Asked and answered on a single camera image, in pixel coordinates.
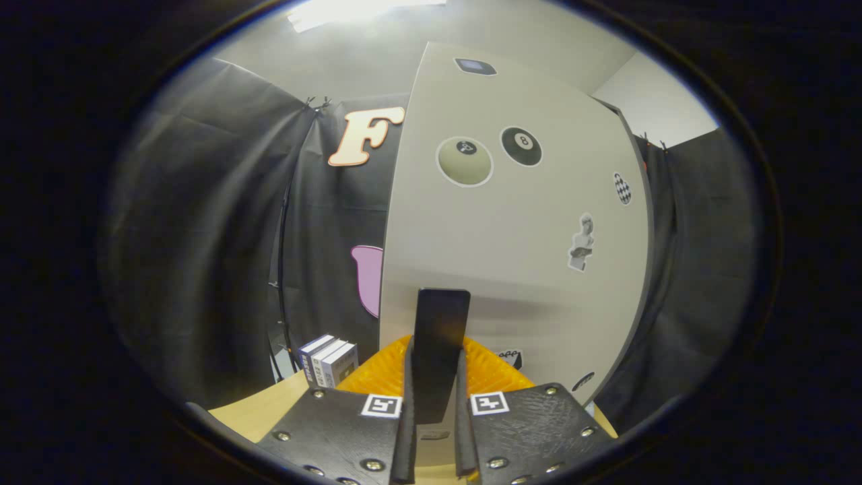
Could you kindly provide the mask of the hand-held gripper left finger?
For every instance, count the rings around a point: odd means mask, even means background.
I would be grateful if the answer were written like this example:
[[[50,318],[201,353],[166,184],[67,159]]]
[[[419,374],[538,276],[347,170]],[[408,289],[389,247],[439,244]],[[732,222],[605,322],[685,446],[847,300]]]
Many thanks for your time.
[[[413,484],[412,350],[404,335],[338,387],[304,391],[259,447],[315,484]]]

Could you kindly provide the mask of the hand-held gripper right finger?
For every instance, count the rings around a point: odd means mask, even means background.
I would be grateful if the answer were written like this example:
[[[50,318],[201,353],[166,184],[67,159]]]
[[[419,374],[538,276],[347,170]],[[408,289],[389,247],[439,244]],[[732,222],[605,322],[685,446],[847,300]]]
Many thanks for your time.
[[[470,484],[565,482],[617,440],[563,384],[535,384],[470,338],[456,390],[455,466]]]

